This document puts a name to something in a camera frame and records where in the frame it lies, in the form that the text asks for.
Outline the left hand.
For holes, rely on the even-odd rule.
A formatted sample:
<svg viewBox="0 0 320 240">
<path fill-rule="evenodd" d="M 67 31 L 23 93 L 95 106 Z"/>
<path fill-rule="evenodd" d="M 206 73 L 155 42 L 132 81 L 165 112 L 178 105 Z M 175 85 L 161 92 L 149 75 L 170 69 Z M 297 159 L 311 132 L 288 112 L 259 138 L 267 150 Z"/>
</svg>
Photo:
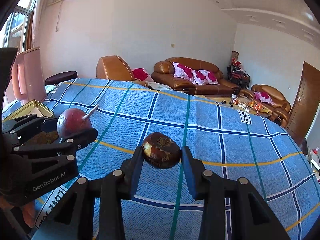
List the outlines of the left hand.
<svg viewBox="0 0 320 240">
<path fill-rule="evenodd" d="M 14 206 L 8 203 L 3 196 L 1 196 L 0 206 L 2 210 L 11 210 L 14 208 Z M 20 209 L 22 211 L 24 222 L 27 226 L 33 228 L 35 226 L 35 203 L 30 202 L 21 206 Z"/>
</svg>

